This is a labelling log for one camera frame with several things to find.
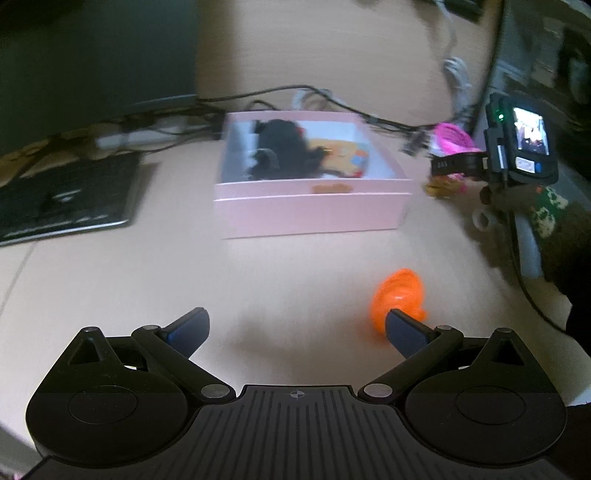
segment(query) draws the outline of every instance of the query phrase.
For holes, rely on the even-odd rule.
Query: table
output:
[[[399,150],[401,139],[382,140]],[[81,327],[129,335],[196,306],[212,324],[191,360],[237,392],[244,384],[358,389],[402,361],[368,320],[374,289],[402,267],[424,281],[428,325],[467,336],[514,328],[565,402],[591,398],[591,359],[542,322],[508,264],[499,267],[493,238],[471,226],[478,186],[450,201],[415,195],[396,231],[223,241],[213,211],[221,152],[221,142],[196,142],[146,156],[129,227],[0,249],[0,423],[16,437],[31,442],[28,400]],[[410,177],[426,178],[425,157],[396,157]],[[552,318],[566,320],[570,304],[553,286],[531,288]]]

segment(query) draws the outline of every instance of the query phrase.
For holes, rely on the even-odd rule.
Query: orange toy handle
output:
[[[370,317],[379,333],[386,333],[386,315],[400,309],[415,320],[427,318],[423,310],[425,294],[421,278],[409,268],[390,275],[379,287],[370,306]]]

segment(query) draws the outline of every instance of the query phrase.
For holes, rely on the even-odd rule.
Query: open box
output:
[[[249,169],[255,164],[252,154],[258,138],[253,125],[256,120],[272,119],[298,123],[306,138],[363,144],[368,153],[363,176],[251,180]],[[215,209],[224,238],[394,229],[404,219],[414,182],[354,113],[230,113],[223,138],[226,146],[215,186]]]

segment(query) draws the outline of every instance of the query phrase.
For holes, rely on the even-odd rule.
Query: silver screw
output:
[[[383,383],[370,383],[365,385],[363,391],[373,398],[386,398],[392,395],[392,387]]]
[[[201,389],[201,395],[206,398],[223,398],[230,393],[227,385],[212,383]]]

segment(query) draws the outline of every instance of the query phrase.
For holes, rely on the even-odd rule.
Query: device screen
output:
[[[537,113],[514,108],[517,148],[532,153],[548,153],[548,138],[544,128],[544,119]]]

